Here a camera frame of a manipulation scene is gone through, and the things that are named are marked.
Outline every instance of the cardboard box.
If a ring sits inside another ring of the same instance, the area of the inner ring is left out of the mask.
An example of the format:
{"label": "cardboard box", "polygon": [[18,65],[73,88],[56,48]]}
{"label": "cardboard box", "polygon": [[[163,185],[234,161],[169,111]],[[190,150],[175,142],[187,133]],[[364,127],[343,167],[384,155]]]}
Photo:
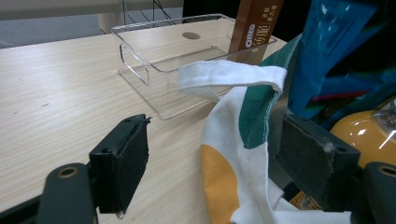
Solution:
{"label": "cardboard box", "polygon": [[262,61],[265,48],[256,47],[269,42],[283,2],[284,0],[241,0],[229,53],[241,49],[252,49],[253,53],[238,55],[231,60],[249,64]]}

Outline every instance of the wooden table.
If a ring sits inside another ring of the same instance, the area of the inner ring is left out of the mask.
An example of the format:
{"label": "wooden table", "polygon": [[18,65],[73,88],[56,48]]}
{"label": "wooden table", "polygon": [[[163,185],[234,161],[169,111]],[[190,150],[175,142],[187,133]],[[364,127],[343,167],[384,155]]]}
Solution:
{"label": "wooden table", "polygon": [[160,119],[118,74],[111,35],[1,49],[0,211],[41,194],[53,169],[87,163],[122,119],[145,113],[147,171],[124,219],[99,222],[209,223],[199,146],[213,106]]}

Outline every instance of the transparent acrylic box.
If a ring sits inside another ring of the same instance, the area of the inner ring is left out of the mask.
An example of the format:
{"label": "transparent acrylic box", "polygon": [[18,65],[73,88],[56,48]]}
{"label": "transparent acrylic box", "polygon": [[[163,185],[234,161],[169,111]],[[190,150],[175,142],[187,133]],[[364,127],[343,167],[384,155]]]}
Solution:
{"label": "transparent acrylic box", "polygon": [[[233,61],[241,55],[248,61],[258,49],[272,52],[276,42],[271,38],[264,46],[230,54],[234,23],[224,15],[211,14],[114,27],[119,73],[162,119],[207,103],[177,91],[180,66],[206,60]],[[229,89],[213,88],[218,95]]]}

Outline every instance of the gray floor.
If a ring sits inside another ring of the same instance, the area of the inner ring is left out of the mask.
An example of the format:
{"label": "gray floor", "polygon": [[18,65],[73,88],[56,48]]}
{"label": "gray floor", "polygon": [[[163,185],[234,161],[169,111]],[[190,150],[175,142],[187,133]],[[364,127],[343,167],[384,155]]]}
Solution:
{"label": "gray floor", "polygon": [[[165,8],[164,12],[170,18],[182,17],[182,7]],[[166,20],[164,12],[160,9],[130,11],[127,23]],[[0,21],[0,49],[103,34],[96,15]]]}

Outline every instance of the white fabric loop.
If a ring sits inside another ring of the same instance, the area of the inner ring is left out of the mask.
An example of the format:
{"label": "white fabric loop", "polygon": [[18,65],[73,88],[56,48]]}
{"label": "white fabric loop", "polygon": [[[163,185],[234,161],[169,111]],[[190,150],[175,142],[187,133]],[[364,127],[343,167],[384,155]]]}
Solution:
{"label": "white fabric loop", "polygon": [[181,66],[178,70],[178,90],[186,94],[218,102],[212,86],[271,85],[282,92],[286,69],[277,66],[248,65],[225,60],[200,61]]}

